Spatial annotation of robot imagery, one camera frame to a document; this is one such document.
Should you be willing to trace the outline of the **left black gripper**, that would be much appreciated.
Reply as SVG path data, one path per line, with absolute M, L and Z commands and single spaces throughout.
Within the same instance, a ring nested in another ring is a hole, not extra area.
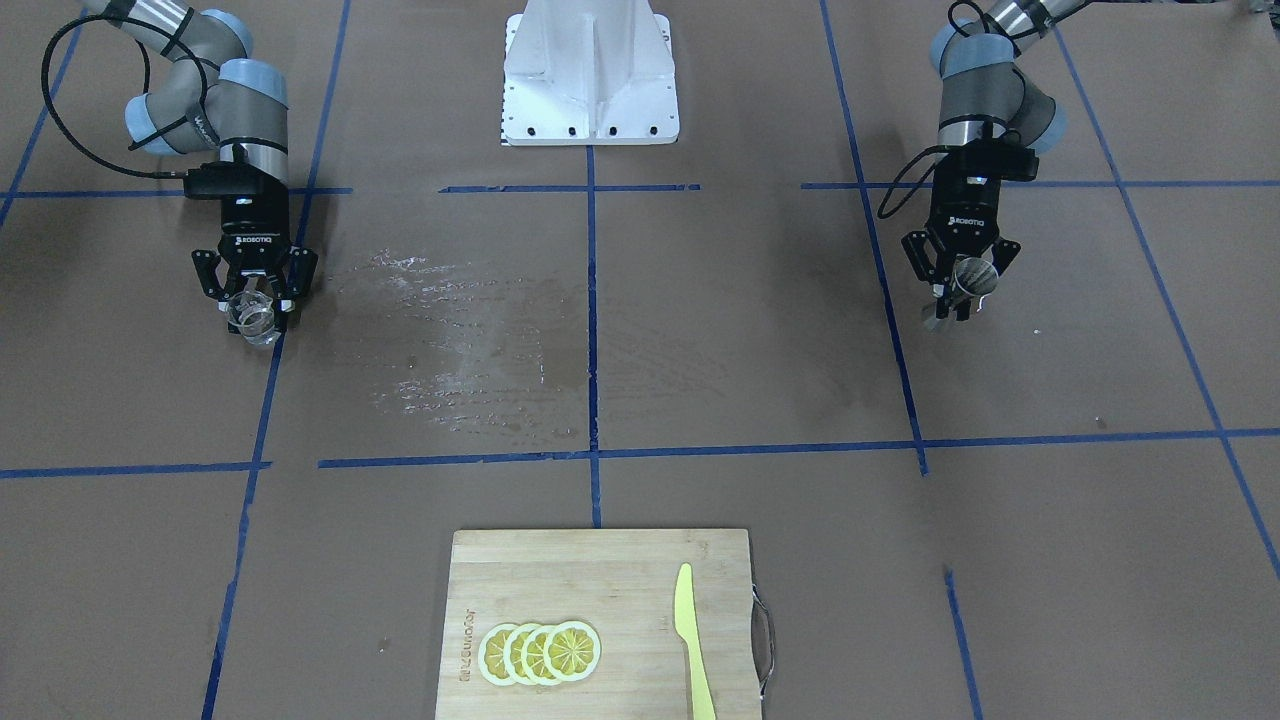
M 1002 236 L 993 242 L 993 181 L 975 184 L 969 179 L 937 179 L 925 228 L 901 238 L 916 278 L 941 300 L 946 293 L 945 258 L 980 258 L 984 263 L 978 282 L 980 311 L 1021 251 L 1021 243 Z

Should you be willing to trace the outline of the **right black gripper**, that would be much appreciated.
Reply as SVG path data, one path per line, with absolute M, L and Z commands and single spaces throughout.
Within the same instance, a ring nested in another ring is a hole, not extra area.
M 291 247 L 288 195 L 232 195 L 220 200 L 221 238 L 215 250 L 193 250 L 192 263 L 204 293 L 225 313 L 241 292 L 241 275 L 276 275 L 276 310 L 292 313 L 310 293 L 319 255 Z M 228 264 L 225 278 L 218 268 Z

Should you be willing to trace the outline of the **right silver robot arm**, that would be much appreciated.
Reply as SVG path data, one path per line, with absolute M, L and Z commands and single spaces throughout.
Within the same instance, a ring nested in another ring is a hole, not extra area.
M 180 174 L 188 199 L 221 206 L 221 238 L 192 260 L 206 296 L 225 307 L 264 279 L 278 313 L 310 290 L 317 255 L 291 242 L 287 82 L 253 59 L 246 24 L 230 13 L 179 1 L 88 1 L 90 17 L 129 35 L 172 64 L 156 90 L 124 110 L 131 146 L 159 156 L 215 152 Z

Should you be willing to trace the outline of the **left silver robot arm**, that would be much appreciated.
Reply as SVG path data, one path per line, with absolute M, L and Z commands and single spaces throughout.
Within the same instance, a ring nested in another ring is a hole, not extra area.
M 1064 136 L 1057 101 L 1019 68 L 1019 58 L 1080 1 L 998 1 L 973 18 L 950 18 L 931 45 L 942 83 L 925 224 L 902 238 L 920 282 L 931 287 L 925 324 L 965 322 L 1019 254 L 998 228 L 1001 188 L 1032 182 L 1041 158 Z

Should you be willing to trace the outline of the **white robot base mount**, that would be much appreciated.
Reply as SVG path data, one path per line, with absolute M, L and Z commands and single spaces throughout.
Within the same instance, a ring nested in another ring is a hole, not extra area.
M 503 72 L 506 146 L 680 137 L 672 27 L 648 1 L 529 1 L 506 20 Z

